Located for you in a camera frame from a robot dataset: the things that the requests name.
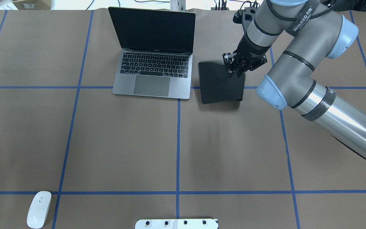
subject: space bar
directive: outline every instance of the space bar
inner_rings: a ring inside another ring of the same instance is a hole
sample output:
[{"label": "space bar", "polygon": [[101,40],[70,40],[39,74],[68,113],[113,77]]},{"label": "space bar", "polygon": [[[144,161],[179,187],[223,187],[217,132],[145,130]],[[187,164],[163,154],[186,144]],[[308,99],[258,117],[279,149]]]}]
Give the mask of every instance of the space bar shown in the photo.
[{"label": "space bar", "polygon": [[139,74],[157,75],[157,76],[163,75],[163,73],[161,73],[161,72],[147,72],[147,71],[140,71]]}]

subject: robotic arm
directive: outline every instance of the robotic arm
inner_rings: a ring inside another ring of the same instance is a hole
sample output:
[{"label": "robotic arm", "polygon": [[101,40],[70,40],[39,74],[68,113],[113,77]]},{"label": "robotic arm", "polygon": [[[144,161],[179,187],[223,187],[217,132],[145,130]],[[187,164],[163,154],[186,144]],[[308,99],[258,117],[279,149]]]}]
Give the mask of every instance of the robotic arm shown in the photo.
[{"label": "robotic arm", "polygon": [[325,58],[337,58],[358,35],[356,25],[319,0],[265,0],[239,10],[244,36],[223,59],[230,77],[266,63],[265,53],[286,31],[294,39],[257,88],[257,95],[278,110],[291,107],[326,129],[366,159],[366,115],[310,76]]}]

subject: black screen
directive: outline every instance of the black screen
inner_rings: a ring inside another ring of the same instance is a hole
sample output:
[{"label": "black screen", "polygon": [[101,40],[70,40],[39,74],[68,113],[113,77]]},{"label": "black screen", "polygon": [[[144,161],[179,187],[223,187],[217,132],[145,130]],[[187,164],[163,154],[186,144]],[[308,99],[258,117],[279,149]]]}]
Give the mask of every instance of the black screen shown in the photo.
[{"label": "black screen", "polygon": [[109,7],[122,48],[193,52],[194,13]]}]

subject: laptop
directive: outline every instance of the laptop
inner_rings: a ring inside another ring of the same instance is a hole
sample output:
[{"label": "laptop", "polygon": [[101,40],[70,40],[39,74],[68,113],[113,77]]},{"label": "laptop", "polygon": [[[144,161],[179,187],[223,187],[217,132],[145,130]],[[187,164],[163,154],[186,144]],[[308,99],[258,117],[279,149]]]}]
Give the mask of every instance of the laptop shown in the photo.
[{"label": "laptop", "polygon": [[120,7],[108,11],[122,48],[113,94],[189,99],[196,15]]}]

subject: blue joint cap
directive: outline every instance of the blue joint cap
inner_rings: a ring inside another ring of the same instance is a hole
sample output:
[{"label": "blue joint cap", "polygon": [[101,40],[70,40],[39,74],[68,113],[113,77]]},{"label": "blue joint cap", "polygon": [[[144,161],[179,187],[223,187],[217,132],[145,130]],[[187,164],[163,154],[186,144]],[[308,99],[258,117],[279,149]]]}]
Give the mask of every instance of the blue joint cap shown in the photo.
[{"label": "blue joint cap", "polygon": [[270,0],[271,3],[279,6],[299,6],[308,0]]},{"label": "blue joint cap", "polygon": [[281,91],[268,75],[265,75],[257,87],[257,95],[278,110],[283,110],[288,105]]},{"label": "blue joint cap", "polygon": [[347,20],[344,15],[342,17],[342,25],[340,35],[331,52],[326,56],[330,59],[335,59],[343,54],[349,48],[358,36],[358,27]]}]

